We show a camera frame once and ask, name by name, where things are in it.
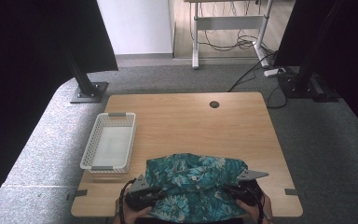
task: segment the wooden floor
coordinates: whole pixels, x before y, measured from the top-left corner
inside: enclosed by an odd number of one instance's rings
[[[293,5],[296,0],[275,0],[269,15],[268,26],[264,35],[263,43],[270,49],[277,50],[281,44],[284,29],[286,28]],[[192,27],[194,17],[194,4],[177,0],[174,2],[174,17],[176,22],[174,58],[191,58],[192,55]],[[264,14],[267,0],[256,5],[255,1],[217,2],[202,3],[199,7],[199,16],[243,16]],[[208,37],[211,44],[216,46],[233,46],[237,43],[238,35],[248,35],[244,39],[254,41],[258,37],[258,30],[220,30],[220,31],[199,31],[199,42],[207,43]],[[229,51],[219,51],[209,45],[200,44],[200,58],[254,58],[256,57],[253,48],[240,49],[238,47]]]

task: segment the gray carpet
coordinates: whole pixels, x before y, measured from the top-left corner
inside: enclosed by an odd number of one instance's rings
[[[120,68],[90,74],[108,81],[99,104],[71,105],[72,79],[51,99],[39,124],[0,189],[0,223],[104,223],[79,218],[71,206],[80,181],[79,163],[96,116],[112,94],[227,91],[251,65],[189,65]],[[234,91],[259,91],[271,106],[285,102],[275,77],[262,70]],[[304,214],[275,223],[358,223],[358,119],[344,100],[314,103],[289,99],[268,110],[298,190]]]

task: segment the black cable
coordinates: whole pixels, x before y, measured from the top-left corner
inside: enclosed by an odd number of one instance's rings
[[[283,96],[284,96],[284,103],[283,103],[282,105],[277,105],[277,106],[270,106],[270,105],[269,105],[269,98],[272,96],[272,93],[275,92],[278,88],[280,88],[281,91],[282,91],[281,82],[279,81],[279,79],[277,79],[277,80],[278,80],[278,86],[275,87],[274,90],[272,90],[272,91],[269,93],[269,96],[268,96],[268,98],[267,98],[267,108],[268,108],[268,109],[280,109],[280,108],[283,108],[283,107],[285,107],[285,106],[287,105],[287,97],[286,97],[285,94],[283,94]]]
[[[225,15],[226,2],[223,2],[223,15]]]
[[[264,204],[266,204],[266,197],[263,197],[263,208],[264,208]]]
[[[216,5],[216,3],[217,3],[217,2],[214,2],[214,3],[213,3],[212,15],[213,15],[214,17],[216,17],[216,16],[214,15],[214,6]]]
[[[135,183],[136,178],[134,178],[133,180],[130,180],[129,182],[127,182],[127,184],[124,186],[124,188],[121,190],[120,192],[120,197],[118,198],[118,214],[120,215],[120,223],[121,224],[125,224],[124,222],[124,211],[123,211],[123,206],[124,206],[124,192],[126,191],[126,188],[129,184],[133,184]]]
[[[252,194],[252,196],[254,196],[254,198],[255,198],[255,202],[257,203],[257,207],[258,207],[257,224],[262,224],[263,219],[264,219],[264,205],[261,204],[260,200],[257,198],[257,195],[255,194],[255,192],[253,190],[251,190],[250,188],[246,188],[246,190],[248,192],[250,192]]]
[[[245,80],[239,82],[239,83],[237,84],[237,86],[239,86],[240,84],[245,83],[245,82],[247,82],[247,81],[250,81],[250,80],[255,79],[255,78],[256,78],[256,76],[255,76],[255,71],[258,70],[258,69],[260,69],[260,68],[263,68],[263,67],[259,67],[259,68],[253,69],[253,77],[248,78],[248,79],[245,79]]]
[[[269,49],[264,43],[261,43],[261,48],[263,48],[263,50],[270,54],[276,52],[276,50]]]
[[[255,69],[264,59],[266,59],[267,57],[270,57],[272,56],[274,53],[272,54],[269,54],[267,56],[265,56],[264,58],[262,58],[260,61],[258,61],[257,64],[255,64],[251,69],[249,69],[245,74],[243,74],[235,83],[234,85],[227,91],[227,92],[232,92],[232,90],[234,90],[234,88],[238,85],[240,85],[242,82],[241,82],[241,79],[243,79],[244,77],[246,77],[246,75],[248,75],[249,72],[251,72],[253,69]]]
[[[232,15],[237,16],[237,8],[235,7],[234,2],[230,2],[230,5],[231,5],[230,11],[232,11]]]
[[[248,4],[247,4],[247,6],[246,6],[245,16],[248,15],[248,9],[249,9],[249,5],[250,5],[250,4],[251,4],[251,0],[248,1]]]
[[[261,8],[261,0],[259,0],[260,2],[258,3],[258,15],[260,15],[260,8]]]
[[[192,11],[192,6],[191,6],[191,3],[190,3],[190,20],[189,20],[189,30],[190,30],[190,35],[191,35],[191,39],[194,40],[194,36],[193,36],[193,32],[192,32],[192,29],[191,29],[191,11]],[[200,4],[200,13],[201,13],[201,16],[203,16],[203,9],[202,9],[202,4]],[[255,36],[251,36],[251,35],[241,35],[239,36],[241,30],[239,30],[239,33],[238,33],[238,37],[237,37],[237,43],[235,45],[232,45],[232,46],[217,46],[217,45],[214,45],[211,43],[211,41],[209,40],[209,37],[207,35],[207,31],[204,31],[205,33],[205,37],[207,39],[207,43],[205,42],[198,42],[198,44],[201,44],[201,45],[209,45],[210,47],[212,47],[213,49],[215,50],[218,50],[218,51],[229,51],[229,50],[232,50],[232,49],[235,49],[236,47],[239,47],[240,49],[248,49],[248,48],[251,48],[253,45],[254,45],[254,41],[252,40],[246,40],[246,39],[243,39],[243,37],[247,36],[247,37],[251,37],[251,38],[254,38],[255,41],[257,40],[257,37]]]

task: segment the white tray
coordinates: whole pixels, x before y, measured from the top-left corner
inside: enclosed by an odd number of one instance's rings
[[[126,174],[130,170],[135,117],[134,113],[99,114],[80,167],[97,174]]]

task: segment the blue flower pattern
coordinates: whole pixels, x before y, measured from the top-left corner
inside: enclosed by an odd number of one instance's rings
[[[221,185],[236,183],[247,168],[244,161],[189,153],[149,160],[147,182],[168,195],[149,215],[177,223],[206,223],[243,215]]]

